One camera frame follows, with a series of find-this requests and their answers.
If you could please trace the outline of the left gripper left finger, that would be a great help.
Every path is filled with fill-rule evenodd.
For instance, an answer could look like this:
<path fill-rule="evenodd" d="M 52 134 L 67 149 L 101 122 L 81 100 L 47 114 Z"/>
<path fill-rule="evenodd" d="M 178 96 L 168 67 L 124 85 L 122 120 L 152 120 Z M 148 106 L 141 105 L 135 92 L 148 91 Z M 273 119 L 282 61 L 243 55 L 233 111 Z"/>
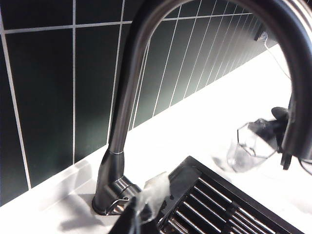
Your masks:
<path fill-rule="evenodd" d="M 133 197 L 124 212 L 114 224 L 115 234 L 144 234 L 146 231 L 147 205 L 139 207 L 138 199 Z"/>

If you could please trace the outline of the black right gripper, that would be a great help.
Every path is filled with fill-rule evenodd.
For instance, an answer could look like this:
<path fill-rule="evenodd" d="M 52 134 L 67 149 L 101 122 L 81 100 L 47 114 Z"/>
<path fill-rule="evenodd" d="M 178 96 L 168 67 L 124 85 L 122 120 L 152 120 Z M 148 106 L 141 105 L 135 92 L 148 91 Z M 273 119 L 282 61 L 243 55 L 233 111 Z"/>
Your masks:
<path fill-rule="evenodd" d="M 280 165 L 288 170 L 292 161 L 292 154 L 282 147 L 284 126 L 289 121 L 289 110 L 284 107 L 273 107 L 271 113 L 276 120 L 256 120 L 248 124 L 248 129 L 264 140 L 278 153 L 282 153 Z"/>

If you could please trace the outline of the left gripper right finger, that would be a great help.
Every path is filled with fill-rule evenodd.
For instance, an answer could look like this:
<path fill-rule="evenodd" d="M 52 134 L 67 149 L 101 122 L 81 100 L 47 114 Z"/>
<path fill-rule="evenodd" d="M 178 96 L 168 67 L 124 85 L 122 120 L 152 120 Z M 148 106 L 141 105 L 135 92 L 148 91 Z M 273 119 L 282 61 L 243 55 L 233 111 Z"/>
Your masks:
<path fill-rule="evenodd" d="M 145 182 L 143 190 L 136 196 L 136 218 L 140 224 L 154 220 L 165 198 L 171 195 L 169 173 L 162 172 Z"/>

